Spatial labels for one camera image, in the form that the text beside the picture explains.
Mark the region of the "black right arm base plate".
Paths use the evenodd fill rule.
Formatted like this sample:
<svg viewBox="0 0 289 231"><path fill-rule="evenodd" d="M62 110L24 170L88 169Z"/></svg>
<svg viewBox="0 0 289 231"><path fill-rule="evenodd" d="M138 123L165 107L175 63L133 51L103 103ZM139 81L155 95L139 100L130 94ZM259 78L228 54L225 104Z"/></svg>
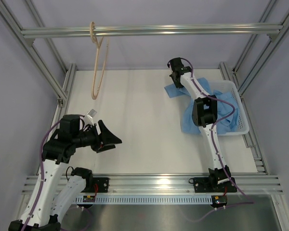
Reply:
<svg viewBox="0 0 289 231"><path fill-rule="evenodd" d="M213 185L209 181L209 177L194 177L188 180L193 185L196 193L236 193L237 188L230 181Z"/></svg>

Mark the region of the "blue button-up shirt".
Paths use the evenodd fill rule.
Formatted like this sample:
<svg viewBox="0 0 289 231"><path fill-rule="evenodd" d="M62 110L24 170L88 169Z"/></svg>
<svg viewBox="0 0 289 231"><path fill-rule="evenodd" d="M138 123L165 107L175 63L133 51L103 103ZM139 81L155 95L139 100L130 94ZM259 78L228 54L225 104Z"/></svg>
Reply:
<svg viewBox="0 0 289 231"><path fill-rule="evenodd" d="M208 81L204 77L197 79L201 87L207 91L209 95L215 95L217 102L217 133L218 135L228 135L231 132L237 132L240 126L240 107L238 104L238 97L236 96L235 85L230 81ZM181 119L181 131L187 134L200 134L199 127L197 127L192 120L192 111L194 100L189 99L190 102L184 110Z"/></svg>

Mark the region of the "white perforated plastic basket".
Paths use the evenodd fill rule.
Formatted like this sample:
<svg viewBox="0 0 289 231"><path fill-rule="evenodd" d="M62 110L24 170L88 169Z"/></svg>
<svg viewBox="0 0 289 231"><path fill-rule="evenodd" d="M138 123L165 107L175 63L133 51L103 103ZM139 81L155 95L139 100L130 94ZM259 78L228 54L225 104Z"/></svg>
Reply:
<svg viewBox="0 0 289 231"><path fill-rule="evenodd" d="M218 102L218 117L228 116L228 118L218 122L218 134L221 136L247 134L249 132L249 124L235 84L229 80L210 80L209 86L218 99L231 103L235 107L234 114L229 115L232 112L232 107Z"/></svg>

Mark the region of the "beige wooden clothes hanger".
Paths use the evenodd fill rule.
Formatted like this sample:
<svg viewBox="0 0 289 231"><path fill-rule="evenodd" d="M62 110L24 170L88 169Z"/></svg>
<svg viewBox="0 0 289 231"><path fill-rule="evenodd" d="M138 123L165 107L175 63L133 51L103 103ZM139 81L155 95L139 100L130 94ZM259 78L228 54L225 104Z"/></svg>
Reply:
<svg viewBox="0 0 289 231"><path fill-rule="evenodd" d="M89 32L90 32L90 38L92 43L95 45L96 48L96 54L95 54L95 60L94 60L94 73L93 73L93 79L92 79L92 87L91 87L91 98L93 100L96 100L99 96L99 92L102 87L105 68L108 60L108 54L109 54L109 45L110 45L110 39L106 39L104 37L101 37L100 39L97 38L95 34L95 23L92 21L90 22L89 26ZM105 54L104 54L104 60L103 62L100 62L101 57L101 50L105 46Z"/></svg>

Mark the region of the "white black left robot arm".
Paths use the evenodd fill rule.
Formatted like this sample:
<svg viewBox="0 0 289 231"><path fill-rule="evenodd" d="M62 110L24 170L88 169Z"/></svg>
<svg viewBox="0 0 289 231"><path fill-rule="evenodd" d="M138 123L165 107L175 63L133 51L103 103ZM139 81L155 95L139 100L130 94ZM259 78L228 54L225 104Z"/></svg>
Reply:
<svg viewBox="0 0 289 231"><path fill-rule="evenodd" d="M40 146L40 174L29 203L10 231L58 231L64 215L81 192L97 190L92 171L76 167L65 187L55 195L63 171L78 148L91 147L96 153L114 149L122 140L104 125L85 124L83 115L65 115L51 127L52 136Z"/></svg>

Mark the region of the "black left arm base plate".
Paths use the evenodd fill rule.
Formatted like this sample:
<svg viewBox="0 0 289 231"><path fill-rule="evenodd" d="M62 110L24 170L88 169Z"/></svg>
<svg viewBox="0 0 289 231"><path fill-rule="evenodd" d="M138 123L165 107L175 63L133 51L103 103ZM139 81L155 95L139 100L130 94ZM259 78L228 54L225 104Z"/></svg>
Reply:
<svg viewBox="0 0 289 231"><path fill-rule="evenodd" d="M86 180L84 193L107 193L109 188L109 178L91 177Z"/></svg>

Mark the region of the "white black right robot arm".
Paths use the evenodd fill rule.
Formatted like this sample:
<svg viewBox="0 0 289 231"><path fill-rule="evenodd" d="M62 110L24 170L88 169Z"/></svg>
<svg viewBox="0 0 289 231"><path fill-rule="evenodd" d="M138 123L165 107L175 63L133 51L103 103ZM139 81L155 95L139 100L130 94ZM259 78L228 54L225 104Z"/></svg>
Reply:
<svg viewBox="0 0 289 231"><path fill-rule="evenodd" d="M218 99L215 95L209 95L201 86L194 77L192 65L184 66L182 58L171 59L167 66L171 68L170 77L176 88L184 87L193 99L192 121L199 128L212 157L213 167L209 169L208 179L205 183L195 181L194 185L202 186L204 190L226 192L227 187L230 187L232 183L229 167L223 164L223 155L218 141Z"/></svg>

